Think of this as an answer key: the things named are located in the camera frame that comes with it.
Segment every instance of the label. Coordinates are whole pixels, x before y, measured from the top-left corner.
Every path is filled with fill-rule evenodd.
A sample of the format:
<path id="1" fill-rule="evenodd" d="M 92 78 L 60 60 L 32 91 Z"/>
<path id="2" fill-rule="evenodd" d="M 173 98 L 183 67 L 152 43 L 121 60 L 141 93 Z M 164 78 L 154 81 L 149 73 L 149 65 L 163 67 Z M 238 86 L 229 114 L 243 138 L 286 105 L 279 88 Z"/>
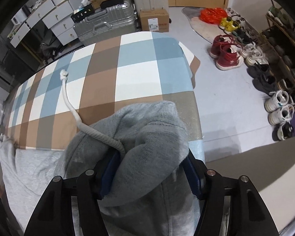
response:
<path id="1" fill-rule="evenodd" d="M 150 31 L 158 31 L 159 30 L 159 21 L 157 18 L 149 18 L 147 20 L 148 28 Z"/>

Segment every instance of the gray floor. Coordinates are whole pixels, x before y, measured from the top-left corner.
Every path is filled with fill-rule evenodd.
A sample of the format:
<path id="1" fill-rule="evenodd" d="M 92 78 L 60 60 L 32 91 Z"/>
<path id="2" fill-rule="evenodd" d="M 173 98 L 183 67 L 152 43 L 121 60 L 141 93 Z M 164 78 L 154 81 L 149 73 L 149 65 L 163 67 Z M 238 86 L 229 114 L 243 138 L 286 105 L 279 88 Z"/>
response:
<path id="1" fill-rule="evenodd" d="M 268 96 L 257 91 L 246 65 L 220 71 L 208 55 L 211 44 L 190 26 L 182 7 L 170 7 L 169 35 L 200 59 L 195 80 L 206 161 L 273 143 L 272 126 L 263 107 Z"/>

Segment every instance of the white wall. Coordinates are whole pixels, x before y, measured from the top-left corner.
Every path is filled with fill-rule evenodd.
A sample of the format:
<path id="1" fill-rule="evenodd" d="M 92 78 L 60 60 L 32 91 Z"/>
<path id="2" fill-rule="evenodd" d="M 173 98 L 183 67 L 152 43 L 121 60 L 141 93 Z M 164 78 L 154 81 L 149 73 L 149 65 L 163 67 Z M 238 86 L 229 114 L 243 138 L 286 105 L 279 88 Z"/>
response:
<path id="1" fill-rule="evenodd" d="M 228 4 L 257 31 L 268 28 L 265 14 L 272 5 L 270 0 L 229 0 Z"/>

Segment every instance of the blue gripper pad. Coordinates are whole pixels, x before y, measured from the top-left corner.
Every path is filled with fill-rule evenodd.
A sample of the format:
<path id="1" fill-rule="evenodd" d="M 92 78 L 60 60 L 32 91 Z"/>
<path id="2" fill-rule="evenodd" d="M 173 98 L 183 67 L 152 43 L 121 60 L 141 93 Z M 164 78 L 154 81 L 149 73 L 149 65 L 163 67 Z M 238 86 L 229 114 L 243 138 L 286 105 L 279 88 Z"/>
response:
<path id="1" fill-rule="evenodd" d="M 112 158 L 110 159 L 107 167 L 101 177 L 101 189 L 99 195 L 103 198 L 110 192 L 110 187 L 112 184 L 113 177 L 120 165 L 120 153 L 116 151 Z"/>
<path id="2" fill-rule="evenodd" d="M 191 192 L 193 193 L 193 195 L 196 195 L 198 199 L 200 199 L 200 197 L 202 195 L 201 190 L 200 190 L 201 189 L 200 179 L 199 179 L 189 157 L 186 157 L 183 160 L 182 165 L 183 165 L 183 169 L 185 171 Z"/>

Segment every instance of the rug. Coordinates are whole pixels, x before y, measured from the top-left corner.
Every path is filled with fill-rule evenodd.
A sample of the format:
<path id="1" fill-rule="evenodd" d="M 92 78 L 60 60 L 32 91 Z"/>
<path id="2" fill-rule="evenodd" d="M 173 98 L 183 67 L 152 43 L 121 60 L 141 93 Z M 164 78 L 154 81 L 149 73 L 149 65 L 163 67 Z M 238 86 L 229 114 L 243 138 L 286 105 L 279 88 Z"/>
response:
<path id="1" fill-rule="evenodd" d="M 204 8 L 184 7 L 182 13 L 188 18 L 191 27 L 205 40 L 213 43 L 214 38 L 219 34 L 225 34 L 218 25 L 209 24 L 199 19 L 200 11 Z"/>

